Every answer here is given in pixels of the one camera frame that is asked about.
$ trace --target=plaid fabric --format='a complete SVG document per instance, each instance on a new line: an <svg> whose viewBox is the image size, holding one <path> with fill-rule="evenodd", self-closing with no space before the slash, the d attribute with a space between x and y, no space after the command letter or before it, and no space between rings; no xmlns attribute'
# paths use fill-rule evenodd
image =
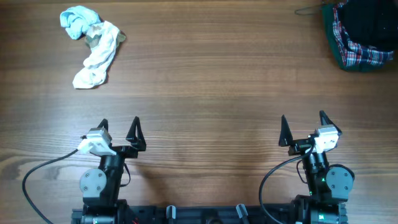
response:
<svg viewBox="0 0 398 224"><path fill-rule="evenodd" d="M335 16L333 21L333 33L335 35L340 55L343 58L344 66L350 67L364 63L381 66L387 61L392 60L394 51L381 52L375 50L375 48L370 49L371 46L365 47L361 44L354 43L349 39L346 29L338 19L338 8L343 7L347 2L348 0L346 2L338 3L333 7L333 13Z"/></svg>

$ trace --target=white cloth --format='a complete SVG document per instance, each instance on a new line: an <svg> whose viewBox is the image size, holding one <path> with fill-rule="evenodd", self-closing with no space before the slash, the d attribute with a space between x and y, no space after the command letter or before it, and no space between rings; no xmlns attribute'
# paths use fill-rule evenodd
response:
<svg viewBox="0 0 398 224"><path fill-rule="evenodd" d="M61 26L73 40L77 40L82 34L87 33L91 25L101 22L95 11L84 6L70 7L61 13L60 20Z"/></svg>
<svg viewBox="0 0 398 224"><path fill-rule="evenodd" d="M87 31L87 36L100 35L98 45L91 48L91 54L83 62L85 66L78 72L73 80L75 88L93 88L105 82L106 69L111 64L116 53L117 41L120 30L108 21L95 24Z"/></svg>

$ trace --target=folded clothing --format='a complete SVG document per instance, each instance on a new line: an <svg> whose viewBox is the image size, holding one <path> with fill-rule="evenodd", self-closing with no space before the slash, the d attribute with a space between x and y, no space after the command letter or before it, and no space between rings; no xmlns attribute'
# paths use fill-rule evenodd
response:
<svg viewBox="0 0 398 224"><path fill-rule="evenodd" d="M398 6L393 0L349 0L338 13L353 42L382 51L398 47Z"/></svg>
<svg viewBox="0 0 398 224"><path fill-rule="evenodd" d="M111 64L116 49L126 37L108 21L92 25L86 33L86 43L91 54L83 62L85 66L73 80L75 88L93 88L105 82L106 70Z"/></svg>
<svg viewBox="0 0 398 224"><path fill-rule="evenodd" d="M338 16L338 9L346 3L339 3L333 7L333 35L335 37L340 56L345 67L356 66L359 64L369 64L372 66L383 66L387 61L393 59L394 51L383 52L375 47L365 46L353 42L350 39L345 27L342 25Z"/></svg>
<svg viewBox="0 0 398 224"><path fill-rule="evenodd" d="M91 25L101 22L95 11L84 6L70 7L61 13L60 21L61 26L73 40L77 40L82 34L87 33Z"/></svg>

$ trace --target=black cloth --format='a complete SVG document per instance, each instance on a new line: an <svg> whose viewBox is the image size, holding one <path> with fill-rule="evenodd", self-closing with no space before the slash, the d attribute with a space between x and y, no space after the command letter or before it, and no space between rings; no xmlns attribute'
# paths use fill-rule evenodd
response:
<svg viewBox="0 0 398 224"><path fill-rule="evenodd" d="M394 0L350 0L339 20L353 42L381 51L398 48L398 7Z"/></svg>

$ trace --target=wood grain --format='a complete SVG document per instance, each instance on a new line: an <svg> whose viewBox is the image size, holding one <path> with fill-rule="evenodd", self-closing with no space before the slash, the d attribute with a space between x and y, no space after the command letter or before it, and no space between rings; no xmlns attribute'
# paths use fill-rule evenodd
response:
<svg viewBox="0 0 398 224"><path fill-rule="evenodd" d="M344 132L329 161L356 173L350 223L395 222L397 64L339 70L320 15L293 14L317 1L80 1L127 35L94 90L72 86L90 54L59 25L74 2L0 4L0 223L42 223L23 176L72 151L102 118L119 145L141 118L148 146L127 162L132 183L120 198L129 204L257 205L265 173L288 159L277 146L280 117L302 138L319 110ZM54 223L69 223L83 204L79 178L98 162L76 154L33 173L27 189ZM286 203L307 187L292 164L264 194Z"/></svg>

